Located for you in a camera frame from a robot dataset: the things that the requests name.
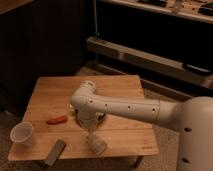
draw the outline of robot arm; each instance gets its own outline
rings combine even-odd
[[[95,91],[92,81],[84,81],[71,97],[82,127],[94,127],[96,112],[102,112],[176,130],[180,132],[177,170],[213,170],[213,98],[197,97],[184,103],[171,103],[105,97]]]
[[[178,103],[105,97],[96,95],[95,90],[93,82],[85,81],[71,98],[71,104],[78,111],[78,120],[86,129],[96,124],[96,112],[102,112],[177,130],[174,119]]]

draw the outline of white cup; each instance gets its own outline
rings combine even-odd
[[[32,147],[36,144],[33,125],[30,122],[17,124],[10,132],[10,139],[17,144]]]

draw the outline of wooden tabletop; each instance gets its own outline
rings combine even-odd
[[[9,160],[43,160],[57,139],[67,143],[61,159],[98,157],[86,143],[87,132],[77,124],[75,114],[69,107],[70,97],[83,80],[94,81],[100,95],[144,98],[138,76],[40,78],[23,118],[23,121],[32,122],[37,144],[31,148],[13,144]],[[67,115],[68,121],[59,125],[46,124],[46,120],[60,115]],[[108,114],[96,133],[108,144],[108,149],[99,157],[158,154],[151,124]]]
[[[33,0],[0,0],[0,14],[33,2]]]

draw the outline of cabinet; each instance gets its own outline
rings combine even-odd
[[[23,115],[37,77],[72,75],[83,64],[82,5],[34,0],[0,15],[0,109]]]
[[[166,7],[159,7],[136,0],[98,0],[100,39],[89,38],[87,47],[212,90],[213,16],[198,13],[200,6],[186,2],[200,3],[167,1]]]

